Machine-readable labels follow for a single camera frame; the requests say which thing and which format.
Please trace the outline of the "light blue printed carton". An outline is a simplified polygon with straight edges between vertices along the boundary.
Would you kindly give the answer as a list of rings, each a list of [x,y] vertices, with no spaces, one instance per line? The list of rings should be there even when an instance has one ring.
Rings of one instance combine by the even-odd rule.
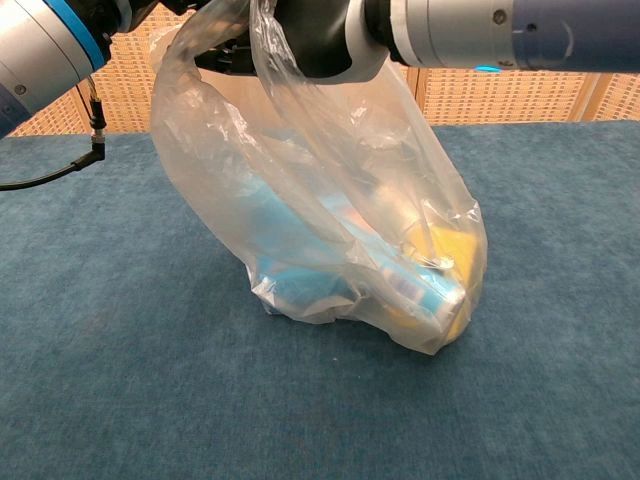
[[[256,262],[254,293],[270,308],[298,316],[352,305],[356,295],[339,274],[285,264],[266,256]]]

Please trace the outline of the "clear plastic shopping bag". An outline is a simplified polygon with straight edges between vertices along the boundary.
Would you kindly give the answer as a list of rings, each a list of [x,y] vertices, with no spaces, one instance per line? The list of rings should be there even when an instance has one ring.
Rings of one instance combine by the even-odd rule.
[[[443,327],[395,293],[379,267],[415,265],[401,245],[419,224],[476,235],[485,273],[478,203],[396,62],[366,82],[309,80],[266,10],[249,13],[250,1],[211,0],[153,49],[152,138],[169,179],[245,265],[269,313],[362,321],[436,353]],[[280,313],[254,293],[259,256],[339,274],[356,300]]]

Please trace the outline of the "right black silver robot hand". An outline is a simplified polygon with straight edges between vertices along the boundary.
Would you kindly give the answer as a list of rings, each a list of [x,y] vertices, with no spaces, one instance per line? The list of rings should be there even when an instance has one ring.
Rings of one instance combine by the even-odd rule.
[[[307,79],[319,84],[371,80],[387,60],[404,64],[392,30],[392,0],[251,0],[266,10]]]

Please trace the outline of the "teal blue carpet mat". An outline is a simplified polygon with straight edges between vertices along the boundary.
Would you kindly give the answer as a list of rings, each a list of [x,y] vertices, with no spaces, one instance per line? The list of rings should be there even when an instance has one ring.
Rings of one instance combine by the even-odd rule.
[[[0,193],[0,480],[640,480],[640,121],[437,135],[489,250],[433,357],[268,315],[148,135]]]

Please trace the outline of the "yellow soft packet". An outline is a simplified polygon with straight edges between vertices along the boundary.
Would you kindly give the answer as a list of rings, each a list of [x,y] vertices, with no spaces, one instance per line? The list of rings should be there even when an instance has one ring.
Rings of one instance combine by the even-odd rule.
[[[415,224],[407,231],[401,251],[415,265],[440,270],[465,289],[466,298],[460,312],[453,320],[439,321],[444,335],[440,344],[452,343],[468,325],[481,292],[484,264],[480,241],[472,233]]]

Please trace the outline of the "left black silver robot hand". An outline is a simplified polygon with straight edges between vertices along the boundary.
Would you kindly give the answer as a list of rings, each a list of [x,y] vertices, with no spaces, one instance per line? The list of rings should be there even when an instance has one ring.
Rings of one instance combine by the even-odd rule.
[[[198,10],[211,0],[114,0],[121,14],[121,25],[140,23],[151,11],[161,4],[176,15],[183,15],[188,10]]]

